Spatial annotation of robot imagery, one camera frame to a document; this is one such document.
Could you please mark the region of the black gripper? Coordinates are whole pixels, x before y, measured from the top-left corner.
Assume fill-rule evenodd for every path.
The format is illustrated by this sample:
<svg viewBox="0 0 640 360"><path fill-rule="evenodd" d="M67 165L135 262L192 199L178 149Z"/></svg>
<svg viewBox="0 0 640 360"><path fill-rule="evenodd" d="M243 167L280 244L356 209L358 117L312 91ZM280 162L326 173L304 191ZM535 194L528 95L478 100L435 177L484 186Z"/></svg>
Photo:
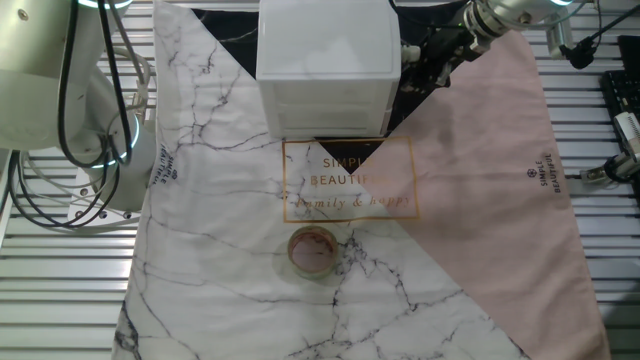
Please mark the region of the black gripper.
<svg viewBox="0 0 640 360"><path fill-rule="evenodd" d="M401 75L401 91L405 93L427 93L431 91L429 65L426 62L448 61L459 58L474 61L475 53L469 49L474 37L462 20L436 27L429 31L422 43L422 61L407 64ZM436 86L449 86L452 64L443 64L434 80Z"/></svg>

